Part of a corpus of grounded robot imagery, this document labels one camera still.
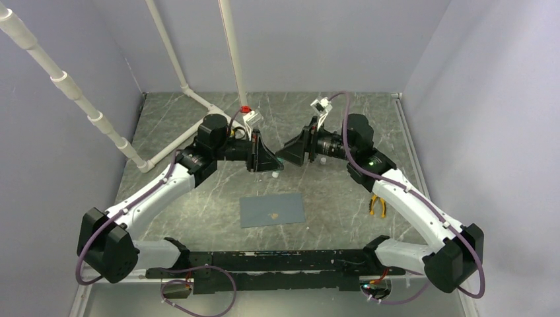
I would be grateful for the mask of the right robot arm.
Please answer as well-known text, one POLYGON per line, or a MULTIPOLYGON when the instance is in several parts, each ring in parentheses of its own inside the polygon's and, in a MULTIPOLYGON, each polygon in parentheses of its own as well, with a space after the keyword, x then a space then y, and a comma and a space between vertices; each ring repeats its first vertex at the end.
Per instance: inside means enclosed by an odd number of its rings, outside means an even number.
POLYGON ((318 118, 285 143, 276 155, 302 166, 318 155, 345 159, 350 177, 373 197, 391 205, 424 239, 424 244, 400 242, 379 236, 365 248, 364 265, 372 274, 387 267, 419 273, 440 291, 460 289, 482 265, 484 233, 476 225, 464 226, 418 192, 403 172, 374 147, 374 130, 361 114, 349 114, 345 134, 330 132, 318 125, 318 118))

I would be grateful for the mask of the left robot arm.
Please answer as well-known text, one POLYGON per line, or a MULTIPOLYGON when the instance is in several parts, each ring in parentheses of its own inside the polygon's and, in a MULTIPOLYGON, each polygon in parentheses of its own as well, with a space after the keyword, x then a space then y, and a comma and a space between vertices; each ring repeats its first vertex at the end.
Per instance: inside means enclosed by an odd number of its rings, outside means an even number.
POLYGON ((104 211, 92 208, 83 215, 75 268, 78 284, 101 279, 117 283, 138 269, 158 269, 173 277, 193 269, 189 249, 176 239, 140 242, 137 235, 173 201, 208 179, 222 160, 244 162, 248 172, 283 169, 258 129, 236 139, 230 125, 221 114, 205 116, 193 143, 172 154, 154 180, 117 205, 104 211))

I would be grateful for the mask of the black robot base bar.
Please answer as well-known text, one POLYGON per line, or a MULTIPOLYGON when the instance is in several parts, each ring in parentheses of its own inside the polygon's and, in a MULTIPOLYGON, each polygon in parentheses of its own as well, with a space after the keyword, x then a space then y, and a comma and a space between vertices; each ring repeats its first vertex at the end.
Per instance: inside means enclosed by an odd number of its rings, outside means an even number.
POLYGON ((384 267, 369 249, 190 251, 180 244, 180 257, 168 269, 153 265, 148 279, 189 277, 197 295, 221 291, 337 289, 358 291, 371 279, 383 281, 405 271, 384 267))

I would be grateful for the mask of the grey envelope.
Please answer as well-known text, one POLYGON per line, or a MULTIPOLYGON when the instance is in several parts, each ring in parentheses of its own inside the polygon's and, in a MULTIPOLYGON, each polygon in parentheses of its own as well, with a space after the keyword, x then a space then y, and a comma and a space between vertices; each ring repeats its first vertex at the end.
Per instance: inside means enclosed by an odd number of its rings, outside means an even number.
POLYGON ((242 229, 305 223, 302 194, 272 194, 240 198, 242 229))

